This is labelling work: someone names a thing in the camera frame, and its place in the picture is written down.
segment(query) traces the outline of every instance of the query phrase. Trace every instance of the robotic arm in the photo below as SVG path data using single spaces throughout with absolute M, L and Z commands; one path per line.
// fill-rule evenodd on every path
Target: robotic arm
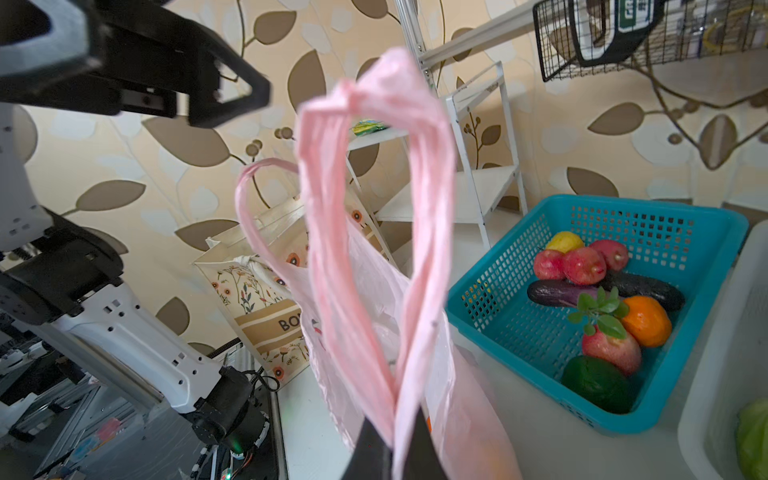
M 161 392 L 201 441 L 247 450 L 268 425 L 249 400 L 251 381 L 151 315 L 102 239 L 38 204 L 15 154 L 12 112 L 24 103 L 173 117 L 181 92 L 190 96 L 190 124 L 214 127 L 268 104 L 269 82 L 214 32 L 147 0 L 7 3 L 14 11 L 0 20 L 0 101 L 8 102 L 0 103 L 0 260 L 26 245 L 39 253 L 0 272 L 0 310 L 101 347 Z M 251 85 L 250 95 L 216 100 L 219 62 Z

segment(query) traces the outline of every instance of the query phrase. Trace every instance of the wire mesh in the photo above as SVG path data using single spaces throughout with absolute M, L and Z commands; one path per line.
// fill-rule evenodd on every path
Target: wire mesh
M 544 0 L 534 6 L 544 81 L 623 70 L 633 62 L 657 65 L 768 45 L 768 0 L 673 0 L 657 6 L 664 9 L 663 17 L 637 49 L 621 52 L 622 61 L 584 66 L 577 53 L 600 58 L 620 34 L 613 13 L 625 0 L 610 1 Z M 647 1 L 629 0 L 638 11 L 648 7 Z

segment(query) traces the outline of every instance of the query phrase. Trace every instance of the black wire basket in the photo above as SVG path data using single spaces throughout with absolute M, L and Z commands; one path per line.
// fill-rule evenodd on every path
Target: black wire basket
M 533 15 L 544 81 L 768 45 L 768 0 L 544 0 Z

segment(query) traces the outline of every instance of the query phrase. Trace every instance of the blue basket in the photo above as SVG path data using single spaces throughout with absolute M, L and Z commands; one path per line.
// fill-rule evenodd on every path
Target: blue basket
M 602 433 L 638 433 L 656 424 L 696 342 L 747 229 L 744 216 L 716 208 L 649 200 L 557 195 L 544 199 L 449 292 L 450 322 L 518 375 Z M 630 251 L 627 271 L 675 285 L 685 307 L 670 315 L 669 341 L 643 349 L 636 395 L 626 415 L 609 413 L 560 384 L 568 361 L 581 355 L 582 326 L 568 308 L 528 299 L 533 259 L 557 232 L 588 245 L 608 238 Z

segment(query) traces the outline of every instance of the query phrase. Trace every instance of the pink fruit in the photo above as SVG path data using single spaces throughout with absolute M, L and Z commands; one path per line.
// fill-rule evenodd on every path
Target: pink fruit
M 544 250 L 533 259 L 533 273 L 540 280 L 563 280 L 565 278 L 563 257 L 557 250 Z
M 577 285 L 594 285 L 605 278 L 605 259 L 590 247 L 566 253 L 563 263 L 565 276 Z
M 627 248 L 621 243 L 613 240 L 598 240 L 590 248 L 594 248 L 603 255 L 605 263 L 611 270 L 619 271 L 627 266 L 629 262 L 629 253 Z
M 581 338 L 581 351 L 587 356 L 613 363 L 625 376 L 630 376 L 640 369 L 640 345 L 632 335 L 619 340 L 602 333 L 597 327 L 594 335 Z

